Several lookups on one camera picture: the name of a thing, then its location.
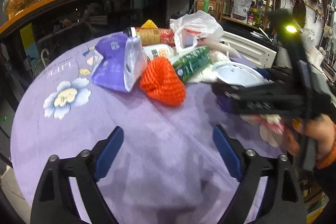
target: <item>human hand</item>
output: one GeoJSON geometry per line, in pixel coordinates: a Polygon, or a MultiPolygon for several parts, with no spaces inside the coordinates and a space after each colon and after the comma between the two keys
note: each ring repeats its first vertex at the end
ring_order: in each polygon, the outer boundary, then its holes
{"type": "MultiPolygon", "coordinates": [[[[300,134],[303,134],[303,121],[295,119],[292,121],[293,128],[300,134]]],[[[335,125],[328,115],[322,114],[321,117],[315,120],[310,120],[307,123],[305,135],[317,140],[318,153],[316,160],[322,160],[331,152],[335,143],[335,125]]],[[[283,130],[287,151],[293,156],[297,156],[300,151],[300,145],[295,140],[293,131],[285,126],[283,130]]]]}

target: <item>flower center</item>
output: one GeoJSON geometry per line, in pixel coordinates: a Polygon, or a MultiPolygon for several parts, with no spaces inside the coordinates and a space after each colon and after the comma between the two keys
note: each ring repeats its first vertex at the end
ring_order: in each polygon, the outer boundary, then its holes
{"type": "Polygon", "coordinates": [[[54,101],[54,106],[64,107],[66,103],[72,103],[76,98],[77,93],[77,90],[74,88],[69,88],[61,91],[54,101]]]}

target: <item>black sleeve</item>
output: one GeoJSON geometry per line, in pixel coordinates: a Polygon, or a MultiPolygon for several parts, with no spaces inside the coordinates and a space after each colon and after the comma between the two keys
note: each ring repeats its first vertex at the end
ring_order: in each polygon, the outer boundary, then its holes
{"type": "Polygon", "coordinates": [[[314,169],[314,175],[329,202],[313,224],[335,223],[336,218],[336,161],[324,169],[314,169]]]}

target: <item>floral tablecloth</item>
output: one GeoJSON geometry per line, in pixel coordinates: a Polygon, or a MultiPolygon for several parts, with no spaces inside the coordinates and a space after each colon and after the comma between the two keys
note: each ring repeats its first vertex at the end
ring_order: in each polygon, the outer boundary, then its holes
{"type": "MultiPolygon", "coordinates": [[[[221,123],[231,137],[262,156],[280,150],[262,141],[257,126],[223,113],[207,84],[187,85],[187,98],[167,107],[134,87],[118,93],[91,83],[94,39],[54,60],[30,85],[17,109],[11,156],[19,187],[31,205],[50,155],[73,157],[92,149],[115,126],[125,141],[98,187],[120,224],[215,224],[237,187],[213,141],[221,123]]],[[[266,178],[259,183],[246,222],[258,211],[266,178]]],[[[73,195],[83,220],[90,222],[75,180],[73,195]]]]}

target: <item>glowing light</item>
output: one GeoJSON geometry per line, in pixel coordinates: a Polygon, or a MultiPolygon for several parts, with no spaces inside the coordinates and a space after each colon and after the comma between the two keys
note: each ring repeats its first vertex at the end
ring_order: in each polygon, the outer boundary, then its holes
{"type": "Polygon", "coordinates": [[[288,32],[291,32],[291,33],[295,33],[295,32],[297,32],[296,28],[295,28],[294,26],[291,26],[291,25],[288,25],[288,26],[286,27],[286,30],[287,30],[288,32]]]}

